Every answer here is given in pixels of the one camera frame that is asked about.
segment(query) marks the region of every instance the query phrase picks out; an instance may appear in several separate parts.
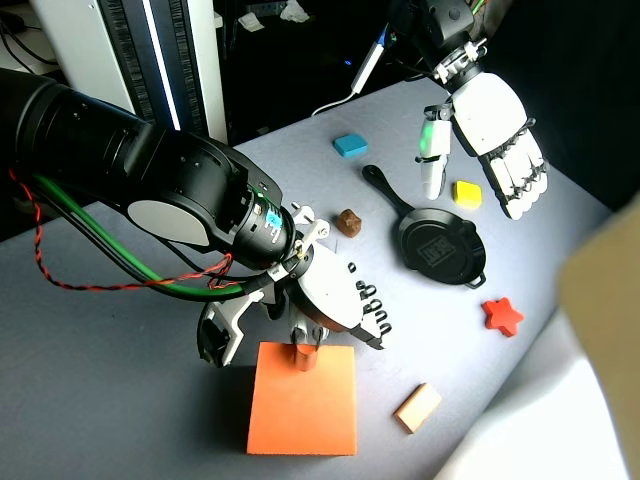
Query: white light strip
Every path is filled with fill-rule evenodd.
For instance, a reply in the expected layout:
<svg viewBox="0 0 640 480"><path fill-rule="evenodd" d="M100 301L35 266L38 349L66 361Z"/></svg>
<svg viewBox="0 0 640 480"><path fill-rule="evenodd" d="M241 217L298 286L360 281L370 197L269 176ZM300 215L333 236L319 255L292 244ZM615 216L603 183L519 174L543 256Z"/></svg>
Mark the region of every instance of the white light strip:
<svg viewBox="0 0 640 480"><path fill-rule="evenodd" d="M150 0L142 0L142 5L144 6L144 15L145 17L147 17L147 26L149 27L149 33L151 34L151 43L153 44L153 51L156 54L156 62L158 63L158 70L160 70L160 78L162 78L162 87L164 88L164 94L167 98L167 103L169 104L169 112L171 113L173 128L176 130L180 130L180 120L178 119L176 105L173 102L173 93L171 93L171 85L169 84L167 68L164 65L164 57L162 56L162 49L160 48L160 40L158 38L158 31L156 30L156 22L153 19L151 2Z"/></svg>

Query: blue block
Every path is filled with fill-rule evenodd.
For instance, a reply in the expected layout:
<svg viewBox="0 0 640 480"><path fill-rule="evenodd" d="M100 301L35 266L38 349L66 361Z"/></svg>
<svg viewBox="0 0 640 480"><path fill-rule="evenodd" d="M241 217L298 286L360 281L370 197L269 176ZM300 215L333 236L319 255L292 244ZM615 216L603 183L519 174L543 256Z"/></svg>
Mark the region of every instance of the blue block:
<svg viewBox="0 0 640 480"><path fill-rule="evenodd" d="M365 153L369 148L367 141L360 135L356 135L355 133L336 138L333 141L333 146L338 151L338 153L345 158L354 157L356 155L360 155L361 153Z"/></svg>

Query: pan logo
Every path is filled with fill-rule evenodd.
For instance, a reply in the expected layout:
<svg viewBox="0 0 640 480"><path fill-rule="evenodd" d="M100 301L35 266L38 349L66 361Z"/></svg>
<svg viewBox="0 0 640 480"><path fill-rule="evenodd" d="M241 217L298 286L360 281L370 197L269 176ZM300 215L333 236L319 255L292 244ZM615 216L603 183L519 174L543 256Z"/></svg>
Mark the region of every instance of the pan logo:
<svg viewBox="0 0 640 480"><path fill-rule="evenodd" d="M456 253L456 247L447 240L447 237L439 235L420 247L418 253L433 268Z"/></svg>

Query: pan handle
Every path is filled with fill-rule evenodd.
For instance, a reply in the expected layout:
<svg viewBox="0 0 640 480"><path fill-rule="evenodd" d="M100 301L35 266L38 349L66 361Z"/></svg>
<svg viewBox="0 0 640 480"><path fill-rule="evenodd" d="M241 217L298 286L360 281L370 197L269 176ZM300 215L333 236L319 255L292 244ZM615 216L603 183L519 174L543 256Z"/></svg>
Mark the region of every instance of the pan handle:
<svg viewBox="0 0 640 480"><path fill-rule="evenodd" d="M393 191L393 188L391 188L391 185L389 185L387 181L387 177L385 177L382 170L375 165L365 166L362 169L362 176L367 182L377 188L380 193L387 197L400 216L404 217L414 210L411 205L402 200L398 194Z"/></svg>
<svg viewBox="0 0 640 480"><path fill-rule="evenodd" d="M473 290L475 290L478 287L481 287L482 285L484 285L484 282L487 281L487 277L484 276L484 272L482 272L480 274L480 276L478 278L476 278L477 282L473 283L473 282L469 282L466 283L465 285L469 288L472 288Z"/></svg>

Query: gray table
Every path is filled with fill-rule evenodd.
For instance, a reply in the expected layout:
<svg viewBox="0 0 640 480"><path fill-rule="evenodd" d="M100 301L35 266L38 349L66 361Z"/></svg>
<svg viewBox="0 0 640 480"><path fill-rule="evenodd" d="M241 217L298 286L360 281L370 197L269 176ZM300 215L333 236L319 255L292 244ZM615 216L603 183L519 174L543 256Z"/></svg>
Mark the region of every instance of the gray table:
<svg viewBox="0 0 640 480"><path fill-rule="evenodd" d="M433 476L531 345L554 308L555 275L609 214L558 172L548 193L518 222L508 220L479 163L455 142L450 181L479 183L485 203L459 209L446 193L421 196L413 162L424 105L444 92L403 83L240 147L276 179L291 201L323 218L352 208L355 239L333 231L330 247L378 286L394 330L390 348L356 348L356 457L249 457L244 454L259 340L284 341L285 323L255 306L233 366L198 359L197 304L154 292L75 293L50 286L32 260L32 233L0 244L0 477L3 479L415 479ZM331 140L357 132L369 153L345 160ZM442 207L474 221L488 252L479 290L438 285L405 270L392 249L396 215L360 176L375 163L416 206ZM179 264L163 247L111 213L92 214L165 274ZM69 282L125 279L62 221L45 229L45 260ZM526 315L511 339L484 327L480 304L508 296ZM409 436L391 418L422 382L442 394L437 413Z"/></svg>

